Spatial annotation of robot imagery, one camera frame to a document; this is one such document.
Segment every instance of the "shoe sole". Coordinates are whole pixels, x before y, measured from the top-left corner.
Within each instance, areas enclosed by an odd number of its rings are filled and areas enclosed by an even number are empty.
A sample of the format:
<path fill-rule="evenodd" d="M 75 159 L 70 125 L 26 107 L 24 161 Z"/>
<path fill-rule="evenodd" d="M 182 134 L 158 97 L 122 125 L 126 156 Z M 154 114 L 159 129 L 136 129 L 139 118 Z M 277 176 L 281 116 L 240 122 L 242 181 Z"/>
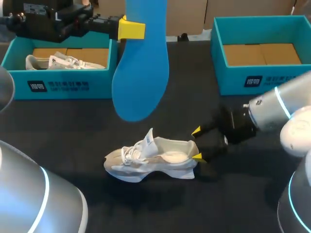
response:
<path fill-rule="evenodd" d="M 193 169 L 188 169 L 188 170 L 159 170 L 161 172 L 164 172 L 165 174 L 169 175 L 172 178 L 177 178 L 177 179 L 184 179 L 184 180 L 191 180 L 194 179 L 194 173 Z M 111 176 L 125 181 L 125 182 L 130 182 L 130 183 L 139 183 L 141 182 L 146 176 L 148 176 L 152 172 L 148 173 L 143 173 L 140 176 L 119 176 L 116 174 L 113 174 L 109 171 L 106 170 Z"/>

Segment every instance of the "logo on box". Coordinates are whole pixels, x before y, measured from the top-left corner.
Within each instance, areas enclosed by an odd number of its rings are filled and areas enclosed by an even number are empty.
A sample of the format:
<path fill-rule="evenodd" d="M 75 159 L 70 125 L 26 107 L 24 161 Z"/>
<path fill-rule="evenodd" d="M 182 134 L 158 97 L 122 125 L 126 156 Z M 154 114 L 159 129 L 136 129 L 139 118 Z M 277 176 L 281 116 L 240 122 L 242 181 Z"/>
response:
<path fill-rule="evenodd" d="M 262 76 L 247 76 L 244 87 L 258 87 L 260 86 Z"/>
<path fill-rule="evenodd" d="M 27 81 L 32 92 L 47 92 L 43 81 Z"/>

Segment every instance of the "shoelace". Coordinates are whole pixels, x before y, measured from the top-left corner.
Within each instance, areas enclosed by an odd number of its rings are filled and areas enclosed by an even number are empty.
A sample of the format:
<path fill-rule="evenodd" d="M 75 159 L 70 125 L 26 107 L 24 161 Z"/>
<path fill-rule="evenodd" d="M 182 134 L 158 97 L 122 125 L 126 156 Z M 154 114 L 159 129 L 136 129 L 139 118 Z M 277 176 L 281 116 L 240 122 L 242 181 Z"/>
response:
<path fill-rule="evenodd" d="M 124 148 L 121 149 L 121 159 L 124 165 L 130 165 L 131 163 L 135 164 L 147 164 L 148 161 L 145 159 L 140 159 L 141 155 L 141 141 L 137 142 L 134 146 L 129 147 L 124 151 Z"/>

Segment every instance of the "teal box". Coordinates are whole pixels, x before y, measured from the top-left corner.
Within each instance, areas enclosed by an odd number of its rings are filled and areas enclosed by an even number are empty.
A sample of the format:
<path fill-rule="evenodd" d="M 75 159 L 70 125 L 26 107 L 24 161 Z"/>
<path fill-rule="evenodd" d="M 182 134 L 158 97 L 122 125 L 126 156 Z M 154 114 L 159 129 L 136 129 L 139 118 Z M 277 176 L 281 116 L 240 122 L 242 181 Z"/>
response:
<path fill-rule="evenodd" d="M 292 43 L 301 65 L 231 67 L 223 45 Z M 211 56 L 221 95 L 262 94 L 311 70 L 311 26 L 304 16 L 217 17 Z"/>
<path fill-rule="evenodd" d="M 117 66 L 117 46 L 117 41 L 110 40 L 107 34 L 96 32 L 72 36 L 62 43 L 17 37 L 11 42 L 2 66 L 14 79 L 16 100 L 109 99 Z M 26 56 L 32 54 L 34 48 L 109 48 L 107 68 L 25 70 Z"/>

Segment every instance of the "shoe tongue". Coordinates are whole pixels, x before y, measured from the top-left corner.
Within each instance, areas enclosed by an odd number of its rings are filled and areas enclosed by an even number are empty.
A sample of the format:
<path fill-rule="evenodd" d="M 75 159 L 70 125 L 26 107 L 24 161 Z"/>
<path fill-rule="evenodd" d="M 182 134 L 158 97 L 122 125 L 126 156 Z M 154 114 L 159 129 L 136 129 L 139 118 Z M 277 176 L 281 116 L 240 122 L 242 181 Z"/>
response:
<path fill-rule="evenodd" d="M 152 134 L 152 128 L 149 130 L 144 140 L 141 142 L 141 154 L 140 158 L 146 159 L 151 158 L 158 154 L 158 149 L 154 141 Z"/>

